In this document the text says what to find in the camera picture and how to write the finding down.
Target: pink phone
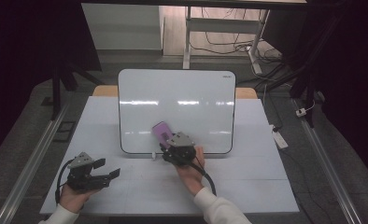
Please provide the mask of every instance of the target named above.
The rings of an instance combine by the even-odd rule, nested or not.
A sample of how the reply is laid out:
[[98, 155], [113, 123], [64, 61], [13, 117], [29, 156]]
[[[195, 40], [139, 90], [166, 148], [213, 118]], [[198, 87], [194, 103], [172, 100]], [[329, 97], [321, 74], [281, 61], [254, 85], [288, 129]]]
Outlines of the pink phone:
[[167, 140], [172, 138], [173, 134], [165, 122], [159, 122], [157, 125], [152, 127], [152, 132], [155, 134], [158, 141], [164, 146], [164, 148], [170, 147], [170, 145], [167, 143]]

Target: whiteboard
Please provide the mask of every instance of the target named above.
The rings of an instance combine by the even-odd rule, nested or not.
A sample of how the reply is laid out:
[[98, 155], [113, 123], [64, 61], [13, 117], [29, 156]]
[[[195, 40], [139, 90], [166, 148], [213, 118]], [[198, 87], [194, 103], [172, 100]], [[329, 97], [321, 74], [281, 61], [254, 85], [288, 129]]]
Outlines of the whiteboard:
[[161, 121], [205, 153], [233, 144], [235, 75], [229, 71], [125, 69], [118, 75], [120, 148], [161, 153], [151, 128]]

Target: wrist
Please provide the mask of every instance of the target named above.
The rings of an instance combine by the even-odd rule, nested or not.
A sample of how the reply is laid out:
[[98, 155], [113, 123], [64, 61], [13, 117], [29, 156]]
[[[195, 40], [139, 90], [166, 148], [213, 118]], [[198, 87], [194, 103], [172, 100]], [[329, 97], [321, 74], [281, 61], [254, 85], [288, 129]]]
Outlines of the wrist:
[[78, 214], [81, 211], [82, 206], [85, 202], [88, 201], [88, 199], [89, 196], [85, 194], [79, 194], [71, 200], [61, 201], [61, 206], [69, 212]]
[[75, 211], [73, 210], [70, 206], [67, 206], [67, 204], [58, 204], [58, 207], [61, 207], [61, 209], [65, 210], [67, 213], [72, 213], [72, 214], [79, 214], [79, 211]]
[[192, 183], [191, 185], [187, 186], [188, 191], [193, 196], [195, 196], [199, 191], [201, 191], [202, 188], [204, 188], [204, 186], [200, 182]]

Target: aluminum rail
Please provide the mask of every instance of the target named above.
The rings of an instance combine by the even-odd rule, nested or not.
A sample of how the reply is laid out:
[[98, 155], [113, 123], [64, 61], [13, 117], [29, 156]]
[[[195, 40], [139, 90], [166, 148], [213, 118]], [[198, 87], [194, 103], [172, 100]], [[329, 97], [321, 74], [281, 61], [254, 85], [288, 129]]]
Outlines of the aluminum rail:
[[12, 218], [15, 216], [16, 211], [21, 204], [21, 200], [23, 199], [26, 191], [30, 187], [30, 184], [35, 176], [36, 171], [38, 170], [39, 164], [44, 158], [45, 153], [47, 152], [48, 147], [50, 146], [50, 142], [53, 139], [53, 135], [59, 128], [60, 123], [63, 120], [64, 114], [67, 111], [67, 108], [70, 105], [72, 99], [72, 93], [68, 93], [68, 99], [64, 104], [62, 110], [58, 114], [55, 120], [51, 120], [47, 125], [47, 128], [43, 132], [40, 140], [35, 146], [35, 150], [21, 171], [21, 175], [18, 177], [15, 185], [13, 186], [11, 192], [9, 193], [4, 205], [0, 210], [0, 223], [10, 223]]
[[[295, 109], [299, 109], [299, 106], [294, 99], [292, 99], [292, 103]], [[330, 182], [330, 186], [337, 197], [337, 201], [339, 202], [339, 205], [341, 206], [341, 209], [347, 218], [347, 223], [361, 224], [361, 218], [356, 210], [356, 207], [351, 201], [344, 184], [341, 182], [338, 174], [336, 173], [333, 163], [331, 162], [326, 150], [324, 149], [324, 146], [321, 144], [321, 141], [318, 138], [318, 134], [316, 133], [315, 129], [309, 126], [305, 119], [302, 119], [302, 124], [312, 148], [315, 150], [320, 165]]]

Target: power strip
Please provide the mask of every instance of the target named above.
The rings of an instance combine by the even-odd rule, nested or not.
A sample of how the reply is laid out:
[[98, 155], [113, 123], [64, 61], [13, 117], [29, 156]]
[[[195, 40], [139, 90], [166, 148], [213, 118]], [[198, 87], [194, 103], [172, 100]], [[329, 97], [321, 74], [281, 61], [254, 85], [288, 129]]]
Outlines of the power strip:
[[284, 140], [284, 138], [282, 137], [282, 135], [279, 132], [274, 132], [275, 126], [273, 124], [271, 124], [270, 126], [271, 126], [271, 130], [272, 130], [272, 137], [274, 137], [275, 142], [277, 144], [277, 147], [279, 149], [283, 149], [283, 148], [288, 147], [289, 145]]

